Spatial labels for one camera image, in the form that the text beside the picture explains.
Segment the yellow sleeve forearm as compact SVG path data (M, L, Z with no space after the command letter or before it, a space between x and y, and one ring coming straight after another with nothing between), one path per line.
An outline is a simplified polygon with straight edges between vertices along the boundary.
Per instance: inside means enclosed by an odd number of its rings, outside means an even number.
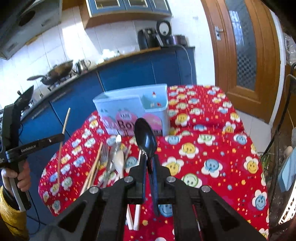
M29 240L26 213L16 210L14 197L1 186L1 240Z

